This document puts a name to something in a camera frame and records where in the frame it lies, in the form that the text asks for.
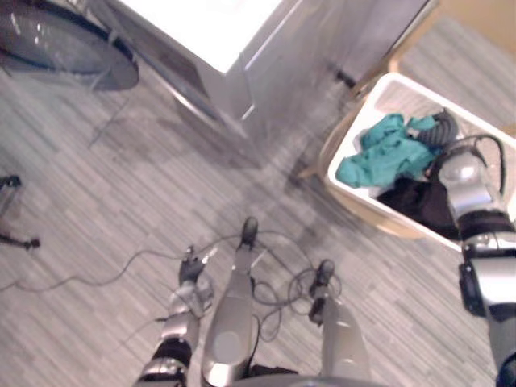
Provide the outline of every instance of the floor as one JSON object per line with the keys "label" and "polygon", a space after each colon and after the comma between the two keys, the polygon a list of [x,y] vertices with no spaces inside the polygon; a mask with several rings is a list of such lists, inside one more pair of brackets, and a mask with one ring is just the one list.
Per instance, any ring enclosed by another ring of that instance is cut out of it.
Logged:
{"label": "floor", "polygon": [[[402,68],[495,126],[514,121],[514,64],[452,20],[423,37]],[[71,275],[103,281],[141,249],[181,257],[191,243],[201,247],[238,233],[252,214],[262,229],[285,233],[299,246],[260,235],[293,272],[306,266],[299,248],[315,264],[336,262],[340,298],[364,332],[373,380],[493,385],[485,322],[461,304],[461,257],[431,240],[382,233],[335,204],[315,178],[293,178],[342,114],[342,104],[332,101],[284,127],[284,146],[261,169],[228,167],[210,139],[181,122],[173,99],[144,66],[136,88],[112,94],[0,72],[0,172],[23,179],[2,227],[43,244],[29,253],[0,246],[0,288],[17,279],[43,288]],[[206,270],[217,296],[235,244],[220,243]],[[151,321],[166,313],[177,270],[174,260],[143,254],[101,288],[71,281],[46,293],[1,292],[0,385],[131,385],[152,354],[160,324]],[[282,294],[291,278],[270,255],[254,276]],[[286,311],[280,334],[260,343],[256,361],[316,373],[319,337],[306,318]],[[202,341],[192,386],[201,354]]]}

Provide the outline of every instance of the black cable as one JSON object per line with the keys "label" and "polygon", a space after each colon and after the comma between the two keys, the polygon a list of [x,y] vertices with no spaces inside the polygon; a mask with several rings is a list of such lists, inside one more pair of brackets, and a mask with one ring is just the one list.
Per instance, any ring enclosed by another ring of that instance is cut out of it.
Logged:
{"label": "black cable", "polygon": [[252,359],[255,357],[256,349],[258,348],[258,343],[260,342],[260,335],[261,335],[261,322],[260,322],[260,318],[256,314],[254,314],[252,317],[254,317],[256,319],[256,324],[257,324],[257,330],[258,331],[256,332],[255,345],[254,345],[254,347],[252,349],[251,357],[249,357],[248,371],[251,368]]}
{"label": "black cable", "polygon": [[482,140],[482,139],[491,139],[498,146],[499,157],[500,157],[500,189],[499,189],[499,191],[500,191],[500,195],[503,196],[503,194],[506,190],[506,156],[505,156],[503,144],[497,137],[495,137],[494,135],[469,135],[467,137],[464,137],[463,139],[457,139],[457,140],[449,143],[443,150],[442,154],[446,155],[457,144],[462,144],[471,139],[475,140],[475,143],[474,143],[475,148],[477,148],[477,143],[479,142],[479,140]]}
{"label": "black cable", "polygon": [[[309,273],[315,274],[316,270],[314,268],[306,268],[306,269],[302,270],[301,272],[299,272],[298,274],[296,274],[295,276],[293,276],[293,278],[290,280],[290,282],[288,284],[287,298],[284,300],[281,300],[279,298],[276,290],[274,290],[273,286],[270,285],[267,281],[258,281],[254,284],[253,293],[252,293],[253,300],[255,302],[257,302],[258,304],[272,307],[272,309],[261,319],[261,326],[264,327],[267,323],[267,320],[269,318],[271,318],[273,315],[277,314],[277,316],[278,316],[277,323],[274,326],[273,333],[270,336],[265,336],[264,330],[263,329],[261,330],[260,338],[264,342],[270,343],[278,336],[278,334],[280,332],[280,328],[281,328],[282,319],[283,319],[283,309],[284,308],[289,307],[293,311],[293,313],[300,315],[300,316],[307,316],[309,314],[309,311],[301,312],[294,307],[295,302],[297,302],[298,300],[300,300],[302,298],[310,299],[308,290],[303,291],[302,283],[301,283],[301,279]],[[338,297],[342,292],[342,281],[336,275],[334,275],[333,277],[337,281],[337,284],[339,284],[339,287],[338,287],[339,290],[336,291],[335,287],[332,284],[331,284],[331,289],[333,289],[334,297]],[[296,294],[295,296],[293,296],[294,285],[297,286],[297,290],[298,290],[298,294]],[[264,286],[265,288],[268,289],[268,291],[272,294],[272,296],[274,298],[273,302],[264,300],[263,298],[260,298],[256,295],[256,289],[259,288],[260,286]]]}
{"label": "black cable", "polygon": [[298,250],[299,252],[301,253],[302,257],[306,260],[306,262],[308,262],[308,264],[310,265],[311,268],[314,267],[314,264],[312,263],[312,260],[308,257],[308,255],[306,254],[306,252],[302,249],[301,246],[299,246],[299,242],[297,240],[295,240],[294,238],[292,238],[291,236],[288,236],[287,234],[284,234],[283,232],[280,232],[280,231],[274,231],[274,230],[262,230],[262,231],[258,231],[258,234],[271,234],[271,235],[278,235],[282,238],[285,238],[287,239],[291,244],[293,244]]}
{"label": "black cable", "polygon": [[[229,235],[229,236],[223,236],[221,238],[218,238],[214,242],[208,243],[205,247],[201,248],[201,250],[199,250],[197,253],[205,252],[206,250],[212,248],[216,244],[221,243],[228,239],[236,238],[237,236],[240,236],[240,235]],[[154,250],[143,249],[143,250],[140,250],[137,253],[135,253],[126,262],[126,264],[123,266],[122,270],[119,273],[117,273],[114,277],[109,278],[105,281],[91,281],[91,280],[82,278],[82,277],[78,276],[77,274],[74,274],[70,277],[66,277],[64,280],[58,281],[57,283],[55,283],[53,285],[37,289],[37,288],[31,288],[31,287],[25,286],[21,283],[20,280],[16,280],[16,281],[13,281],[10,284],[0,288],[0,293],[5,292],[11,288],[16,288],[18,290],[22,290],[23,292],[27,292],[27,293],[45,293],[45,292],[57,289],[63,285],[66,285],[71,281],[76,281],[83,285],[88,285],[88,286],[93,286],[93,287],[98,287],[98,288],[103,287],[103,286],[108,286],[108,285],[115,283],[117,280],[119,280],[123,276],[123,274],[129,269],[129,266],[131,266],[131,264],[136,260],[136,258],[138,258],[139,256],[142,256],[143,254],[159,256],[159,257],[166,258],[169,260],[182,260],[183,259],[182,256],[170,256],[170,255],[164,254],[162,252],[156,252]]]}

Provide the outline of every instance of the teal cloth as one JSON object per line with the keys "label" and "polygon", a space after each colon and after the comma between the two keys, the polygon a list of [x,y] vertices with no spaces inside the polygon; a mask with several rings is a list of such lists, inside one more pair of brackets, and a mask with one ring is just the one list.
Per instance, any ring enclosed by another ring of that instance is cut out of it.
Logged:
{"label": "teal cloth", "polygon": [[407,128],[419,131],[436,124],[431,117],[412,118],[405,125],[401,114],[386,115],[360,139],[362,153],[345,158],[337,180],[351,187],[385,187],[398,177],[416,178],[437,156],[426,145],[407,136]]}

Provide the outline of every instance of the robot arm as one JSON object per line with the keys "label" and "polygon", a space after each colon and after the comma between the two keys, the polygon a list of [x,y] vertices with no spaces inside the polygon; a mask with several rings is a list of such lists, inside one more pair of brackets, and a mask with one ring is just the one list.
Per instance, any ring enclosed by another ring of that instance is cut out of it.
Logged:
{"label": "robot arm", "polygon": [[464,307],[485,317],[498,370],[497,386],[516,385],[516,231],[481,156],[459,149],[443,161],[439,180],[459,228]]}
{"label": "robot arm", "polygon": [[133,387],[186,387],[190,359],[198,345],[200,319],[213,299],[209,281],[198,278],[213,251],[203,260],[190,247],[179,270],[180,287],[169,300],[169,316],[159,343]]}

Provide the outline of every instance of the dark fabric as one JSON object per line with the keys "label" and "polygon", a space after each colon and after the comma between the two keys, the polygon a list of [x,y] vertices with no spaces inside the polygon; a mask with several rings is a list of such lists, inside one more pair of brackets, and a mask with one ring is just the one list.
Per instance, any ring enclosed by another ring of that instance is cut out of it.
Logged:
{"label": "dark fabric", "polygon": [[448,209],[446,189],[438,181],[397,179],[394,189],[377,200],[445,238],[459,240],[459,230]]}

